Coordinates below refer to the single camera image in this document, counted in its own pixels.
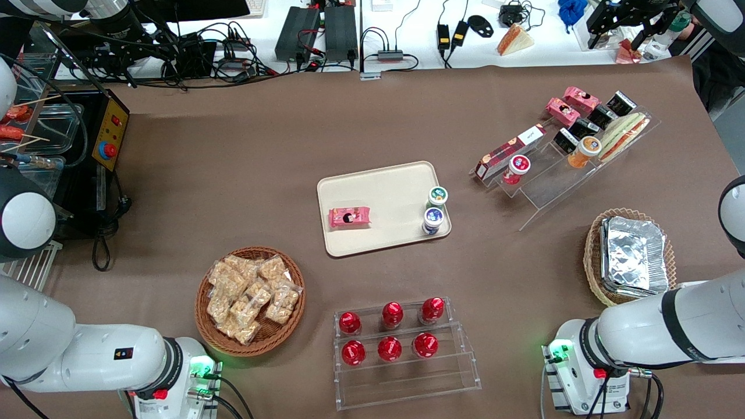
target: acrylic display stand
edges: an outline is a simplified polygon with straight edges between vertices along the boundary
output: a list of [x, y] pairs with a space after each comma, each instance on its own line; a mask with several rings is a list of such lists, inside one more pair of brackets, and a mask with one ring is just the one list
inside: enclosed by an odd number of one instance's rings
[[[431, 326], [422, 325], [417, 317], [424, 301], [403, 303], [404, 320], [391, 331], [381, 325], [383, 306], [335, 313], [337, 411], [481, 389], [473, 348], [463, 325], [453, 317], [450, 300], [447, 297], [443, 300], [446, 302], [445, 313]], [[360, 316], [360, 335], [347, 336], [339, 330], [339, 317], [347, 311]], [[439, 347], [431, 358], [420, 359], [414, 355], [411, 343], [424, 332], [437, 337]], [[401, 357], [394, 362], [385, 362], [378, 356], [378, 343], [386, 336], [393, 336], [401, 342]], [[341, 359], [341, 348], [352, 340], [361, 342], [367, 354], [365, 360], [355, 367]]]
[[[483, 180], [482, 182], [488, 188], [499, 185], [508, 197], [523, 196], [529, 202], [530, 216], [520, 227], [522, 231], [528, 224], [539, 216], [546, 213], [559, 202], [565, 200], [572, 192], [590, 180], [600, 170], [609, 164], [619, 160], [619, 157], [625, 154], [632, 145], [640, 138], [646, 136], [661, 122], [644, 107], [637, 107], [633, 113], [641, 112], [650, 120], [646, 128], [640, 132], [631, 142], [628, 143], [612, 159], [601, 162], [599, 158], [593, 157], [587, 162], [584, 168], [573, 168], [567, 163], [567, 153], [561, 149], [555, 142], [554, 137], [563, 127], [558, 121], [551, 118], [542, 122], [546, 134], [541, 138], [539, 144], [528, 151], [525, 155], [530, 159], [530, 171], [523, 175], [520, 182], [516, 185], [509, 185], [503, 181], [502, 173]], [[596, 137], [602, 141], [604, 131], [601, 131]]]

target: small bottle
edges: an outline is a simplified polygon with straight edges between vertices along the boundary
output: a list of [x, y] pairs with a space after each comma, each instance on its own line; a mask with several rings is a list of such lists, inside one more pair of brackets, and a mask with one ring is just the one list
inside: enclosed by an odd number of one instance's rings
[[431, 333], [420, 333], [411, 342], [411, 348], [414, 351], [414, 355], [419, 358], [431, 358], [435, 353], [437, 353], [438, 346], [440, 346], [440, 343]]
[[430, 298], [419, 309], [419, 321], [422, 324], [435, 324], [445, 312], [445, 301], [440, 297]]
[[690, 13], [678, 13], [678, 15], [675, 16], [675, 19], [673, 19], [673, 23], [670, 23], [669, 29], [664, 34], [652, 37], [650, 43], [647, 44], [647, 47], [644, 49], [642, 57], [646, 60], [660, 59], [662, 55], [665, 54], [665, 51], [668, 50], [670, 45], [673, 45], [673, 42], [678, 39], [678, 36], [683, 32], [683, 29], [686, 29], [690, 24]]
[[341, 348], [341, 358], [345, 364], [356, 367], [365, 360], [365, 346], [360, 341], [348, 341]]
[[383, 338], [378, 344], [378, 356], [385, 362], [396, 361], [401, 356], [401, 352], [401, 342], [392, 336]]
[[510, 164], [504, 171], [502, 178], [506, 184], [516, 185], [528, 170], [530, 170], [530, 159], [522, 154], [516, 154], [510, 158]]
[[440, 208], [432, 207], [427, 208], [424, 211], [424, 223], [422, 223], [422, 230], [429, 236], [437, 234], [440, 229], [440, 225], [445, 220], [445, 214]]
[[383, 307], [383, 327], [388, 330], [397, 328], [404, 319], [404, 309], [401, 304], [392, 301]]
[[360, 316], [355, 312], [346, 312], [339, 317], [339, 330], [348, 336], [359, 335], [362, 331]]
[[593, 136], [586, 136], [577, 144], [577, 148], [567, 156], [566, 160], [573, 168], [583, 168], [590, 161], [590, 158], [600, 153], [601, 148], [602, 145], [599, 139]]
[[427, 208], [436, 207], [442, 209], [447, 201], [448, 191], [441, 186], [435, 186], [429, 190], [429, 195], [427, 195]]

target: yellow control panel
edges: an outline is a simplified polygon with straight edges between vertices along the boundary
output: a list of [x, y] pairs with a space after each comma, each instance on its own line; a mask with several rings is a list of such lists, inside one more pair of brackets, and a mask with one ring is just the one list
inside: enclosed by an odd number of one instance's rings
[[104, 120], [101, 122], [95, 147], [93, 147], [93, 158], [110, 171], [114, 170], [116, 159], [119, 157], [121, 139], [127, 130], [129, 118], [127, 112], [116, 101], [109, 99]]

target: pink snack package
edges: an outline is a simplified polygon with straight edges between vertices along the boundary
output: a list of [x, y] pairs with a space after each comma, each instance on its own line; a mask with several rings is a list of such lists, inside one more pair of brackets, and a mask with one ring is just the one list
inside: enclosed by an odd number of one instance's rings
[[603, 102], [600, 99], [590, 95], [579, 87], [570, 86], [564, 91], [564, 100], [566, 103], [579, 107], [582, 111], [590, 113], [595, 107]]
[[329, 225], [358, 225], [370, 223], [369, 207], [334, 208], [329, 210]]
[[576, 110], [572, 109], [569, 105], [564, 103], [559, 98], [551, 98], [551, 100], [546, 105], [546, 110], [548, 113], [551, 114], [551, 116], [556, 117], [556, 119], [559, 120], [562, 124], [564, 124], [566, 127], [572, 126], [574, 124], [574, 121], [576, 121], [580, 117], [580, 113]]

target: beige tray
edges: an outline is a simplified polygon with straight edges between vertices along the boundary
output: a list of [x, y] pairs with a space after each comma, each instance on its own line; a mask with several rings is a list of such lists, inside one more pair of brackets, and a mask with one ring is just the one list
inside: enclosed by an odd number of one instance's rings
[[[422, 229], [427, 194], [434, 186], [439, 183], [429, 162], [321, 179], [318, 207], [326, 251], [340, 257], [447, 236], [451, 229], [447, 210], [436, 234], [429, 236]], [[344, 207], [370, 207], [370, 224], [330, 228], [329, 210]]]

